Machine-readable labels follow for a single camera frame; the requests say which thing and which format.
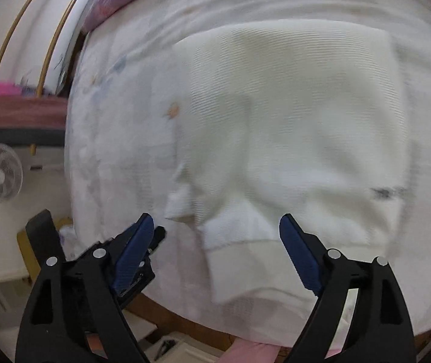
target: bed sheet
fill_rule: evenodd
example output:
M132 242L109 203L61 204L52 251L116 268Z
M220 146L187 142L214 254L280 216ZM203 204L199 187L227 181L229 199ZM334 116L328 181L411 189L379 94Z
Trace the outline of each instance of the bed sheet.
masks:
M175 172L180 80L172 45L199 31L274 19L350 21L388 31L406 82L412 168L387 257L415 333L431 328L431 0L137 0L91 33L70 97L66 173L76 233L86 246L142 212L167 230L147 296L202 325L291 346L301 307L240 298L217 305L199 232L164 218Z

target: white wall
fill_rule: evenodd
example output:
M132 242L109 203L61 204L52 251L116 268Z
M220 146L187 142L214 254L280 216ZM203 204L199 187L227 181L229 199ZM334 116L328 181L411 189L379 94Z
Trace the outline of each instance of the white wall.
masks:
M48 44L59 23L59 19L70 0L34 0L19 23L18 30L7 48L0 69L0 79L20 81L22 76L28 78L29 84L37 84L40 67L45 57ZM0 0L0 47L5 34L16 17L25 0ZM86 0L79 1L73 10L67 26L72 28L77 22ZM61 35L61 44L67 47L70 40L66 29ZM47 83L56 87L57 77L52 68L59 62L64 46L56 47L55 56L50 66ZM27 275L20 255L16 233L23 229L26 222L44 208L53 216L70 214L69 195L62 173L28 172L26 166L32 163L43 163L43 160L62 157L60 149L39 149L36 157L28 155L28 150L18 151L24 166L24 184L21 193L11 202L0 204L0 281L20 278Z

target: white cloth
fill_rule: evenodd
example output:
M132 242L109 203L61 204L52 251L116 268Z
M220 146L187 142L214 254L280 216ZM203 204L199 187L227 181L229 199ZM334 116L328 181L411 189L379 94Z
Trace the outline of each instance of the white cloth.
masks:
M71 91L66 138L76 234L90 245L147 211L167 230L144 293L202 325L291 346L307 311L267 299L212 301L196 228L164 217L181 138L172 46L222 25L276 19L346 21L387 31L406 84L411 176L387 251L415 332L431 328L431 0L137 0L90 36Z
M376 191L404 192L410 174L403 81L387 32L261 21L194 34L175 50L190 94L180 102L181 163L165 216L195 216L214 302L308 299L274 244L288 212L349 257L385 254L403 199Z

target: gold metal rod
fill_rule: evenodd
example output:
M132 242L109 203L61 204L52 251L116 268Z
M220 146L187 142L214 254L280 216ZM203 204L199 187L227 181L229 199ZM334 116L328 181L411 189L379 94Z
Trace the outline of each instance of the gold metal rod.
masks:
M45 83L45 77L47 76L47 69L49 68L49 63L51 62L52 53L54 53L54 48L56 47L56 42L59 39L59 35L61 34L61 30L66 23L67 17L71 13L71 10L74 7L74 4L77 0L71 0L69 5L67 6L66 10L64 11L64 14L62 14L61 21L59 22L56 32L54 33L54 36L52 37L52 41L49 45L49 49L47 50L47 55L44 59L44 65L42 66L41 70L41 76L39 77L39 84L37 85L36 89L36 96L42 96L42 90L44 89L44 83Z
M22 6L22 8L20 9L20 12L17 14L17 17L15 18L14 22L12 23L12 26L10 26L9 32L7 33L7 36L2 44L2 47L0 49L0 66L1 66L1 61L2 61L2 57L7 49L7 45L9 44L10 38L12 37L12 34L14 33L15 28L17 27L17 25L20 22L20 18L22 17L22 15L24 14L24 12L26 11L27 7L29 6L29 4L31 3L32 0L27 0L24 5Z

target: brown fabric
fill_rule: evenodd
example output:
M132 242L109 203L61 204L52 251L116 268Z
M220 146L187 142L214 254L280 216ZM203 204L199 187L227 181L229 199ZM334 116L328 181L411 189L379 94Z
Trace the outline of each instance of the brown fabric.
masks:
M0 96L0 128L65 129L67 99Z

